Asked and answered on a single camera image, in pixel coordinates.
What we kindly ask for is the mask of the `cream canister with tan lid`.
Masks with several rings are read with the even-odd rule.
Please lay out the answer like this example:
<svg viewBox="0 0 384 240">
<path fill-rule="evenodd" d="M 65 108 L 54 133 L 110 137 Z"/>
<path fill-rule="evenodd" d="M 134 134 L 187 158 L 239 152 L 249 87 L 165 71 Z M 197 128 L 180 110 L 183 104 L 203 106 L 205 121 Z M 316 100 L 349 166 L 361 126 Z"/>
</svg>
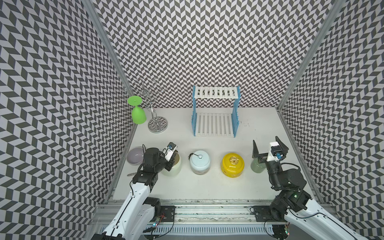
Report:
<svg viewBox="0 0 384 240">
<path fill-rule="evenodd" d="M 182 159 L 178 151 L 176 151 L 175 161 L 172 169 L 170 171 L 167 171 L 166 169 L 164 169 L 161 171 L 161 174 L 168 177 L 174 177 L 181 171 L 181 168 L 182 168 Z"/>
</svg>

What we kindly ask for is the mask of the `yellow ceramic canister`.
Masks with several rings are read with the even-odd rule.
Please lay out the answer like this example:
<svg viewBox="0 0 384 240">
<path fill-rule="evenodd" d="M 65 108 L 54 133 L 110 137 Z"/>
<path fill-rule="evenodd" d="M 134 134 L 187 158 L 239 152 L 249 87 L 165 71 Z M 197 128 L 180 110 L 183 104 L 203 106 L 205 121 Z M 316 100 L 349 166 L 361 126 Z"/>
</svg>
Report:
<svg viewBox="0 0 384 240">
<path fill-rule="evenodd" d="M 223 157 L 221 170 L 224 175 L 230 178 L 239 177 L 245 168 L 243 158 L 235 153 L 228 153 Z"/>
</svg>

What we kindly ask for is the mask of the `pale blue ceramic canister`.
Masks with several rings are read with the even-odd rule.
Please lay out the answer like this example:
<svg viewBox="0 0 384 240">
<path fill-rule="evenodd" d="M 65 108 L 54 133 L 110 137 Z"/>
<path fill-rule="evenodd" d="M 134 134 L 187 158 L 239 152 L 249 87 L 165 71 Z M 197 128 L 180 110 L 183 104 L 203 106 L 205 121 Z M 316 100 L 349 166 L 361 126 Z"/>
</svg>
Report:
<svg viewBox="0 0 384 240">
<path fill-rule="evenodd" d="M 195 174 L 204 175 L 209 171 L 211 167 L 211 158 L 207 152 L 198 150 L 189 154 L 188 158 L 190 167 Z"/>
</svg>

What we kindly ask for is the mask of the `blue white wooden shelf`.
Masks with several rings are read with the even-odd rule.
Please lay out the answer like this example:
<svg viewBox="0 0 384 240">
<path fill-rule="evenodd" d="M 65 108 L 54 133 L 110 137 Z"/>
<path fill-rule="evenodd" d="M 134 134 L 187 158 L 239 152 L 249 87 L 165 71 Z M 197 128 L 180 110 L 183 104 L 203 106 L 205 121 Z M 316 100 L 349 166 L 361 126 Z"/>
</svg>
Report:
<svg viewBox="0 0 384 240">
<path fill-rule="evenodd" d="M 233 100 L 233 110 L 228 113 L 199 113 L 198 99 Z M 241 89 L 237 87 L 193 86 L 193 113 L 191 117 L 192 132 L 195 137 L 236 137 L 240 125 L 238 108 Z"/>
</svg>

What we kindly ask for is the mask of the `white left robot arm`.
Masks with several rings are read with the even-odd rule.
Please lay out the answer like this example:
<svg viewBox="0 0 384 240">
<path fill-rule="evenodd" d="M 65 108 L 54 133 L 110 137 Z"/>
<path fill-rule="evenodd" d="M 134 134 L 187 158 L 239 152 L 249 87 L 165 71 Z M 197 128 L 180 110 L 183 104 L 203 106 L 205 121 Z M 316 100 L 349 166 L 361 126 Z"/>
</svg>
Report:
<svg viewBox="0 0 384 240">
<path fill-rule="evenodd" d="M 93 240 L 137 240 L 145 227 L 161 213 L 160 199 L 150 197 L 162 170 L 170 171 L 175 164 L 177 145 L 170 142 L 162 151 L 144 150 L 143 163 L 129 183 L 129 195 L 111 223 Z"/>
</svg>

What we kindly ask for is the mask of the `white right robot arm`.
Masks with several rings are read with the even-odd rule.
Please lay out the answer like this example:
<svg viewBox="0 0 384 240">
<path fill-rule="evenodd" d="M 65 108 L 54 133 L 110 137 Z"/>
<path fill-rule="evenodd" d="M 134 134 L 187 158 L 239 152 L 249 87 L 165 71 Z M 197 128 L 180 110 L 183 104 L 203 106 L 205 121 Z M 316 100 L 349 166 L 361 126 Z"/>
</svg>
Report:
<svg viewBox="0 0 384 240">
<path fill-rule="evenodd" d="M 279 139 L 270 143 L 268 153 L 259 153 L 253 143 L 252 157 L 265 164 L 271 188 L 279 194 L 269 206 L 253 206 L 258 223 L 287 222 L 300 228 L 316 240 L 363 240 L 364 236 L 350 229 L 325 210 L 304 190 L 307 181 L 298 165 L 284 170 L 284 159 L 289 148 Z"/>
</svg>

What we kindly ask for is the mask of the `lilac ceramic bowl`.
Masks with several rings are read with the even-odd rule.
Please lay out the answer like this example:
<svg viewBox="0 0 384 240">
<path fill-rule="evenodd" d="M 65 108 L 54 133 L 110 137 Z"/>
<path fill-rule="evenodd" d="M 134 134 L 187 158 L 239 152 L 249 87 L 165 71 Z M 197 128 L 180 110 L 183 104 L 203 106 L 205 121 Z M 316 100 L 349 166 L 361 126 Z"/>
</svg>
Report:
<svg viewBox="0 0 384 240">
<path fill-rule="evenodd" d="M 126 161 L 131 165 L 140 165 L 144 161 L 144 152 L 142 148 L 131 149 L 126 156 Z"/>
</svg>

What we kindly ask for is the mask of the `green plastic wine glass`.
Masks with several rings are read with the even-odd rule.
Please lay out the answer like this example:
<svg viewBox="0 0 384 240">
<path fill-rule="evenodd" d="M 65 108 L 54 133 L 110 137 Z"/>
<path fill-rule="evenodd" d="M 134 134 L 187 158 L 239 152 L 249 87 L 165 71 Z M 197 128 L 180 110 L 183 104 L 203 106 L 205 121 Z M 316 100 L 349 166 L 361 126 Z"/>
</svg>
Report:
<svg viewBox="0 0 384 240">
<path fill-rule="evenodd" d="M 127 100 L 130 106 L 133 106 L 132 109 L 132 120 L 135 124 L 141 125 L 146 122 L 147 117 L 145 111 L 140 107 L 140 104 L 143 102 L 142 98 L 139 96 L 131 96 Z"/>
</svg>

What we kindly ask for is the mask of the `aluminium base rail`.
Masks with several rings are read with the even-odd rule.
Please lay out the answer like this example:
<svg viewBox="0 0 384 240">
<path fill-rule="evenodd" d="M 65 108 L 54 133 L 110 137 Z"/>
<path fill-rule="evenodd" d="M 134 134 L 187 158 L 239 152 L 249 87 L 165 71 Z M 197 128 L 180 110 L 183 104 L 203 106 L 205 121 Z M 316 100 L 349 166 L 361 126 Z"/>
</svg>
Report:
<svg viewBox="0 0 384 240">
<path fill-rule="evenodd" d="M 257 222 L 254 206 L 267 208 L 268 200 L 161 200 L 174 206 L 174 218 L 161 221 L 155 235 L 185 236 L 271 234 L 273 222 Z"/>
</svg>

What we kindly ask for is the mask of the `aluminium right corner post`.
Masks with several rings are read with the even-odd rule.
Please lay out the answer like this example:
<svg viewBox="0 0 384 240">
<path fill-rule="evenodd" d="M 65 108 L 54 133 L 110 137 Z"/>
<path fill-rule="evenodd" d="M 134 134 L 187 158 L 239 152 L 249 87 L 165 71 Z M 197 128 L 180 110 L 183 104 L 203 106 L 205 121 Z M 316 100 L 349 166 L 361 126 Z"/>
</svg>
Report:
<svg viewBox="0 0 384 240">
<path fill-rule="evenodd" d="M 281 112 L 282 109 L 284 108 L 285 104 L 288 102 L 293 91 L 297 87 L 300 79 L 302 78 L 303 74 L 305 73 L 306 69 L 308 68 L 309 64 L 311 63 L 312 58 L 316 54 L 318 48 L 320 47 L 321 43 L 325 39 L 328 31 L 330 30 L 332 24 L 335 22 L 335 19 L 337 18 L 338 14 L 340 13 L 340 11 L 341 11 L 341 9 L 345 3 L 346 3 L 346 1 L 336 0 L 334 2 L 334 4 L 332 5 L 327 17 L 325 18 L 324 22 L 320 26 L 320 29 L 319 29 L 316 37 L 314 38 L 313 43 L 309 47 L 307 54 L 303 58 L 303 61 L 298 68 L 298 71 L 296 72 L 296 74 L 293 77 L 291 83 L 289 84 L 286 92 L 284 93 L 281 101 L 279 102 L 279 104 L 277 106 L 278 112 Z"/>
</svg>

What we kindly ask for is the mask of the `aluminium corner post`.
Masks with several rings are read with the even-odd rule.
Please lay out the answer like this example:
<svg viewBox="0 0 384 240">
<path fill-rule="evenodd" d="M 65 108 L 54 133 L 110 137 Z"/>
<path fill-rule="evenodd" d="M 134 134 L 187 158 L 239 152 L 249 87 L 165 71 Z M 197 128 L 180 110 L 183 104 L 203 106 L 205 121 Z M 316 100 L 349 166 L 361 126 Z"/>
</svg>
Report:
<svg viewBox="0 0 384 240">
<path fill-rule="evenodd" d="M 341 11 L 341 9 L 345 3 L 346 3 L 346 1 L 336 0 L 334 2 L 334 4 L 332 5 L 327 17 L 325 18 L 324 22 L 320 26 L 320 29 L 319 29 L 316 37 L 314 38 L 313 43 L 309 47 L 307 54 L 303 58 L 303 61 L 298 68 L 298 71 L 296 72 L 296 74 L 293 77 L 291 83 L 289 84 L 286 92 L 284 93 L 281 101 L 279 102 L 279 104 L 277 106 L 278 112 L 281 112 L 282 109 L 284 108 L 285 104 L 288 102 L 293 91 L 297 87 L 300 79 L 302 78 L 303 74 L 305 73 L 306 69 L 308 68 L 309 64 L 311 63 L 312 58 L 316 54 L 318 48 L 320 47 L 321 43 L 325 39 L 328 31 L 330 30 L 332 24 L 335 22 L 335 19 L 337 18 L 338 14 L 340 13 L 340 11 Z"/>
<path fill-rule="evenodd" d="M 103 45 L 106 49 L 106 52 L 108 53 L 108 55 L 112 61 L 112 64 L 114 65 L 114 67 L 116 69 L 116 72 L 118 73 L 118 75 L 120 77 L 120 80 L 121 80 L 123 86 L 126 89 L 125 90 L 126 95 L 128 97 L 133 96 L 134 92 L 133 92 L 131 85 L 127 79 L 127 76 L 123 70 L 123 67 L 122 67 L 122 65 L 118 59 L 118 56 L 114 51 L 112 43 L 111 43 L 110 39 L 108 38 L 108 35 L 104 29 L 104 26 L 102 25 L 101 19 L 99 18 L 99 15 L 95 9 L 94 2 L 89 1 L 89 0 L 82 0 L 82 3 L 84 5 L 85 10 L 88 13 L 90 21 L 94 25 L 94 28 L 95 28 L 96 32 L 98 33 L 98 36 L 99 36 L 101 42 L 103 43 Z"/>
</svg>

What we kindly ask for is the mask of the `aluminium left corner post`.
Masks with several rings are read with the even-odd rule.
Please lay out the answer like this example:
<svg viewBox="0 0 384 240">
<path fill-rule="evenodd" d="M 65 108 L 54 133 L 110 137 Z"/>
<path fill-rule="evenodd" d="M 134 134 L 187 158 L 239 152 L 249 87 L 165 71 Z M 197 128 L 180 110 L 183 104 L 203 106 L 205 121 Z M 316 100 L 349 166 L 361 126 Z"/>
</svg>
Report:
<svg viewBox="0 0 384 240">
<path fill-rule="evenodd" d="M 108 38 L 108 35 L 104 29 L 104 26 L 102 25 L 101 19 L 99 18 L 99 15 L 95 9 L 94 2 L 89 1 L 89 0 L 82 0 L 82 3 L 84 5 L 85 10 L 88 13 L 90 21 L 94 25 L 94 28 L 95 28 L 96 32 L 98 33 L 98 36 L 99 36 L 101 42 L 103 43 L 103 45 L 106 49 L 106 52 L 108 53 L 108 55 L 112 61 L 112 64 L 114 65 L 114 67 L 116 69 L 116 72 L 118 73 L 118 75 L 120 77 L 120 80 L 121 80 L 123 86 L 126 89 L 125 90 L 126 95 L 128 97 L 133 96 L 134 92 L 133 92 L 131 85 L 127 79 L 127 76 L 123 70 L 123 67 L 122 67 L 122 65 L 118 59 L 118 56 L 114 51 L 112 43 L 111 43 L 110 39 Z"/>
</svg>

